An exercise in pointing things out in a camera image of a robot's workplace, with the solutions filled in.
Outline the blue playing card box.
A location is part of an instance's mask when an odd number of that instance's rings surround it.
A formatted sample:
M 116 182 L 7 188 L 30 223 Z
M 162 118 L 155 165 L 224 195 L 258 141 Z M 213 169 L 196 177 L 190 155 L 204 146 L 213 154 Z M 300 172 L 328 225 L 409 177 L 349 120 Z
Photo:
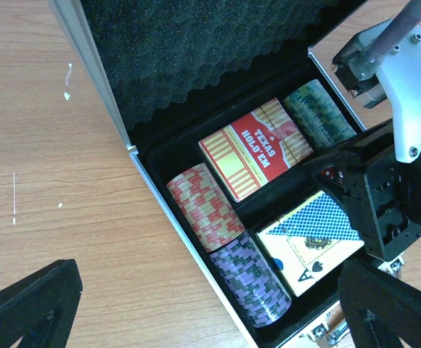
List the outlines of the blue playing card box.
M 277 275 L 297 297 L 364 246 L 347 214 L 323 191 L 256 235 Z

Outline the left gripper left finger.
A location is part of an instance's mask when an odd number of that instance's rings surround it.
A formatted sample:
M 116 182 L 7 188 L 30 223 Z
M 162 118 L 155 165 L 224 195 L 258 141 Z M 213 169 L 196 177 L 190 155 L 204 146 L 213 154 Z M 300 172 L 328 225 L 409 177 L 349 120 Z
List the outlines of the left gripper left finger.
M 0 347 L 65 347 L 83 284 L 74 259 L 57 260 L 0 291 Z

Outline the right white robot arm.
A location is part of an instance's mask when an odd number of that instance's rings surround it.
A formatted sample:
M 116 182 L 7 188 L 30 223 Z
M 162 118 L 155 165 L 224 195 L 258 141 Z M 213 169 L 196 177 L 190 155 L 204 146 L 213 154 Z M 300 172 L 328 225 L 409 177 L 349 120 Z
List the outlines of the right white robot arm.
M 421 236 L 421 1 L 357 33 L 334 57 L 356 96 L 378 93 L 391 119 L 303 165 L 347 214 L 368 255 L 389 261 Z

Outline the red die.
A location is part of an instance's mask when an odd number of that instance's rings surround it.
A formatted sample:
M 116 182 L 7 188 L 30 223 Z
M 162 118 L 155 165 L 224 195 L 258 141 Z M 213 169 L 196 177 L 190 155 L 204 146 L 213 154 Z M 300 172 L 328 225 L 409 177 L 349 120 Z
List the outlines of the red die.
M 343 174 L 337 167 L 326 167 L 321 174 L 330 182 L 339 186 L 343 185 Z

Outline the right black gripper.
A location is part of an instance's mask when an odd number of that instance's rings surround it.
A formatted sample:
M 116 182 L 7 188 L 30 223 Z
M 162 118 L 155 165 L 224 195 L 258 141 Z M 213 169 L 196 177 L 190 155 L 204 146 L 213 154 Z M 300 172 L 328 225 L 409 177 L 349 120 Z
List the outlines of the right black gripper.
M 321 174 L 326 167 L 342 172 L 342 186 Z M 396 159 L 392 120 L 318 153 L 303 170 L 347 214 L 368 255 L 391 261 L 421 237 L 409 195 L 414 167 Z

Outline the red playing card box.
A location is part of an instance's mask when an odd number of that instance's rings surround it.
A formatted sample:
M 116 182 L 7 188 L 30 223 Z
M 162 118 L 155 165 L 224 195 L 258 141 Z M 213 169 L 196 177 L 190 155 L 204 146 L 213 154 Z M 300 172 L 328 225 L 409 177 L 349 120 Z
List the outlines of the red playing card box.
M 235 202 L 314 152 L 277 98 L 203 138 L 199 147 Z

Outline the orange poker chip stack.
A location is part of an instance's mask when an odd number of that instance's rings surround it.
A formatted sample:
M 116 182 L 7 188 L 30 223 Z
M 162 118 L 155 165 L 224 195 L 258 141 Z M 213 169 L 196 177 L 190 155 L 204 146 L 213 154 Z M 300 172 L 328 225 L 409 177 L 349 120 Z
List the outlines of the orange poker chip stack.
M 206 164 L 178 174 L 166 187 L 207 253 L 246 231 Z

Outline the green poker chip stack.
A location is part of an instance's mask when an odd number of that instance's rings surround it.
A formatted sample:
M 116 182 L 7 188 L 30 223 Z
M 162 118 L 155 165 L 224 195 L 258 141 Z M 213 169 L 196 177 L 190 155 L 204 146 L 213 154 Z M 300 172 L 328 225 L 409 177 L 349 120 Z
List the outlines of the green poker chip stack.
M 286 96 L 283 104 L 315 149 L 329 149 L 357 132 L 318 79 Z

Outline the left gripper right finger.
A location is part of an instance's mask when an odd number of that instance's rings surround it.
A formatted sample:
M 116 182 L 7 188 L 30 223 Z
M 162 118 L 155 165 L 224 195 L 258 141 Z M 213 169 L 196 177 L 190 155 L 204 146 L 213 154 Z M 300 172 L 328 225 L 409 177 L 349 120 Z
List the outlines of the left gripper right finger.
M 421 291 L 360 260 L 347 260 L 340 306 L 356 347 L 421 347 Z

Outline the aluminium poker case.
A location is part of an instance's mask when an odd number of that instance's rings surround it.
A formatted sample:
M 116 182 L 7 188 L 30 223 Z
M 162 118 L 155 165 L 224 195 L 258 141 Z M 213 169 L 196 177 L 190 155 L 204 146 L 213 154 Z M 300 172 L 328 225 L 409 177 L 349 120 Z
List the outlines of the aluminium poker case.
M 251 347 L 306 347 L 338 304 L 334 270 L 264 328 L 243 314 L 166 183 L 204 160 L 197 143 L 259 102 L 318 78 L 363 125 L 311 53 L 360 1 L 52 1 L 132 160 Z

